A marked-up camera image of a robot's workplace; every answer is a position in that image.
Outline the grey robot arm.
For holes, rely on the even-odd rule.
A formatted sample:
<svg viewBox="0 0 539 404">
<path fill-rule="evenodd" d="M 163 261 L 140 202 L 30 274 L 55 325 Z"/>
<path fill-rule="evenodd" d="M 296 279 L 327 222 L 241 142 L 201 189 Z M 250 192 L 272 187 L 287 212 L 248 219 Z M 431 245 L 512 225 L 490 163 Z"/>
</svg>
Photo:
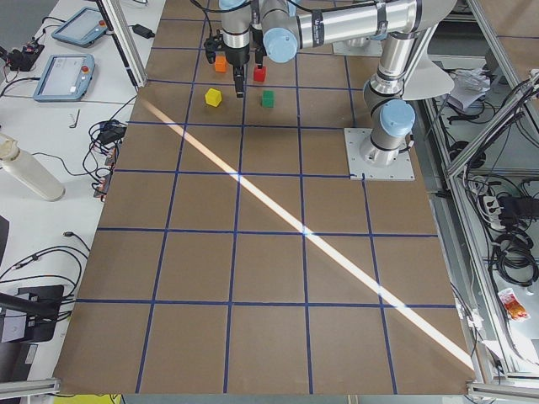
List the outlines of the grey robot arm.
<svg viewBox="0 0 539 404">
<path fill-rule="evenodd" d="M 373 128 L 360 156 L 374 167 L 392 165 L 415 121 L 411 102 L 449 94 L 451 76 L 428 56 L 438 24 L 453 1 L 373 1 L 294 14 L 289 1 L 257 1 L 253 21 L 262 30 L 267 56 L 290 61 L 298 51 L 363 38 L 382 39 L 376 71 L 364 86 Z"/>
<path fill-rule="evenodd" d="M 259 22 L 258 1 L 220 1 L 221 28 L 205 40 L 205 56 L 210 64 L 223 52 L 234 68 L 249 62 L 251 30 Z"/>
</svg>

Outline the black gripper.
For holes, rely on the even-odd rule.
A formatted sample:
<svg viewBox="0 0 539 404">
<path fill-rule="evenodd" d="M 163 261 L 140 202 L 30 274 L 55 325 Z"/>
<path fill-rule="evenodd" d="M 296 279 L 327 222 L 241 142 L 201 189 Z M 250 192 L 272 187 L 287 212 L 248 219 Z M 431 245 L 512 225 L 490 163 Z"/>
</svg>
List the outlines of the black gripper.
<svg viewBox="0 0 539 404">
<path fill-rule="evenodd" d="M 254 42 L 255 64 L 258 69 L 262 69 L 264 67 L 264 57 L 266 56 L 263 31 L 252 25 L 251 32 Z"/>
<path fill-rule="evenodd" d="M 227 62 L 234 67 L 241 67 L 249 62 L 250 30 L 231 34 L 217 30 L 215 36 L 208 36 L 204 41 L 205 57 L 210 64 L 216 63 L 218 52 L 223 52 Z"/>
</svg>

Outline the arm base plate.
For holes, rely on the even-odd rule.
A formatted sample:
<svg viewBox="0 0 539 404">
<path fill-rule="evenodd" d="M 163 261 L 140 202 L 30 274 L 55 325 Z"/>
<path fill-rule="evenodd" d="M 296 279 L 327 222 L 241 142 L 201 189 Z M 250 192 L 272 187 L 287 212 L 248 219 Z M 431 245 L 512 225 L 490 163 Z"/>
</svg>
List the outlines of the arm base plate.
<svg viewBox="0 0 539 404">
<path fill-rule="evenodd" d="M 369 37 L 344 40 L 333 43 L 333 53 L 338 56 L 380 57 L 382 43 Z"/>
<path fill-rule="evenodd" d="M 344 144 L 353 180 L 414 181 L 414 169 L 405 141 L 392 151 L 371 143 L 370 128 L 344 128 Z"/>
</svg>

